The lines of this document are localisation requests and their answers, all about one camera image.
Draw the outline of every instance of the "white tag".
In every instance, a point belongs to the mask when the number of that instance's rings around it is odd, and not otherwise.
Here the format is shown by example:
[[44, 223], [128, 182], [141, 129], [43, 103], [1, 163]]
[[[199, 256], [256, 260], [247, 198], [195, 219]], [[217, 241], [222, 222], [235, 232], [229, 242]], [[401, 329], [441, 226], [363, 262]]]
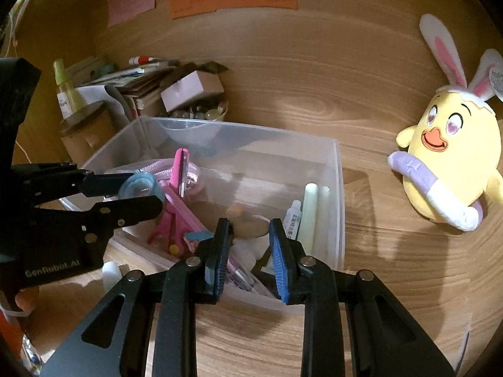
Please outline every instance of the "white tag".
[[66, 92], [59, 92], [58, 102], [59, 102], [59, 108], [61, 109], [61, 114], [63, 115], [63, 119], [68, 119], [73, 112], [71, 110], [70, 102], [68, 100]]
[[491, 68], [489, 71], [489, 82], [496, 96], [503, 101], [503, 71], [498, 68]]

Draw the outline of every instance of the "bunny ears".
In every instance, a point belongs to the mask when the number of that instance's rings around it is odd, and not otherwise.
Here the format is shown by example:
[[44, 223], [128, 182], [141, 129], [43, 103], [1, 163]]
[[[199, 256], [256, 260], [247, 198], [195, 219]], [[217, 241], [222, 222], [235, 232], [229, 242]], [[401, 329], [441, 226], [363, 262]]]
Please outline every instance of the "bunny ears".
[[458, 92], [464, 100], [470, 100], [478, 107], [484, 107], [495, 114], [485, 101], [495, 95], [489, 79], [491, 69], [498, 68], [503, 71], [503, 58], [500, 53], [493, 49], [484, 52], [473, 80], [467, 85], [458, 50], [446, 26], [434, 15], [425, 14], [421, 17], [419, 29], [450, 83], [437, 92], [445, 89], [448, 92]]

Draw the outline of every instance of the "white cable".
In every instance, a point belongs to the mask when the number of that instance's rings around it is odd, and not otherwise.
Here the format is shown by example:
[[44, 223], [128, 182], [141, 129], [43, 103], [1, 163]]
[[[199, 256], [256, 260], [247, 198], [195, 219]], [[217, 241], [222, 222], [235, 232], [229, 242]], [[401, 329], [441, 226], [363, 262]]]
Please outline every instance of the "white cable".
[[23, 146], [21, 146], [17, 140], [16, 140], [16, 144], [19, 146], [19, 148], [20, 148], [20, 149], [23, 151], [23, 153], [25, 154], [26, 159], [28, 160], [28, 163], [31, 163], [31, 160], [30, 160], [30, 158], [28, 157], [28, 153], [26, 153], [26, 150], [25, 150], [25, 149], [23, 149]]
[[18, 50], [17, 50], [18, 40], [16, 40], [16, 30], [18, 28], [19, 19], [23, 16], [23, 14], [24, 14], [24, 12], [26, 10], [26, 6], [28, 5], [28, 2], [29, 2], [29, 0], [24, 0], [23, 1], [23, 4], [22, 4], [21, 8], [19, 9], [18, 15], [16, 17], [16, 23], [14, 24], [14, 29], [11, 32], [11, 34], [12, 34], [12, 46], [14, 47], [14, 55], [16, 57], [18, 57]]
[[11, 29], [10, 29], [10, 31], [8, 33], [7, 51], [5, 52], [5, 55], [3, 56], [4, 58], [6, 58], [8, 56], [8, 52], [11, 49], [12, 33], [13, 33], [13, 29], [15, 27], [15, 25], [14, 25], [14, 18], [12, 17], [12, 12], [11, 11], [9, 11], [9, 13], [8, 13], [8, 20], [11, 23]]

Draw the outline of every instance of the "orange beak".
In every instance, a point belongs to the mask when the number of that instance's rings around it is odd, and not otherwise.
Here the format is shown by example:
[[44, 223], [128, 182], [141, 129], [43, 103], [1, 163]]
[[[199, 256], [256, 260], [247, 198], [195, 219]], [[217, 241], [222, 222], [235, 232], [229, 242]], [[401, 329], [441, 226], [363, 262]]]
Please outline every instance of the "orange beak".
[[433, 128], [431, 131], [423, 131], [421, 134], [421, 141], [427, 149], [434, 152], [443, 152], [447, 149], [449, 143], [442, 137], [439, 128]]

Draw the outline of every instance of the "brown lid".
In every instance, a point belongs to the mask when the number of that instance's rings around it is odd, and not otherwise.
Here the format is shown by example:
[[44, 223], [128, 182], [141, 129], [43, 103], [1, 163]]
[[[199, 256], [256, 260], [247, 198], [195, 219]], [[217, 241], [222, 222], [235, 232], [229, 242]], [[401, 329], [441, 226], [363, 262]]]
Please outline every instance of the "brown lid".
[[105, 101], [91, 103], [73, 113], [69, 118], [64, 119], [59, 124], [59, 135], [61, 137], [75, 133], [80, 128], [83, 128], [89, 122], [92, 122], [100, 114], [106, 110]]

